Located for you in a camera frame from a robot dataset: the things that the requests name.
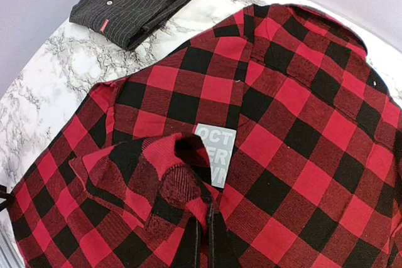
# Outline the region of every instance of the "striped shirt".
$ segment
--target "striped shirt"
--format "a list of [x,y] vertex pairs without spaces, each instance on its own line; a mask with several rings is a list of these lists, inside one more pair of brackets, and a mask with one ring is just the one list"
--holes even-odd
[[133,50],[191,0],[80,0],[70,22]]

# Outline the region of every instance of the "folded fabric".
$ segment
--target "folded fabric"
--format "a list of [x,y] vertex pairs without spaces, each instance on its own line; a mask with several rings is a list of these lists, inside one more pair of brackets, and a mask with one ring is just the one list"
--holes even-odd
[[[253,5],[98,83],[12,191],[26,264],[402,267],[402,111],[365,58],[319,12]],[[237,131],[223,190],[199,124]]]
[[80,0],[70,22],[133,50],[191,0]]

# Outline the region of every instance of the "red and black plaid shirt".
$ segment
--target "red and black plaid shirt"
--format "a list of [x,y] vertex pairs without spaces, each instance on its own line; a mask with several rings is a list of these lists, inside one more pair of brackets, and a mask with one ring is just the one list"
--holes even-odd
[[[13,190],[30,267],[402,267],[402,114],[348,29],[250,6],[95,85]],[[198,123],[237,131],[210,186]]]

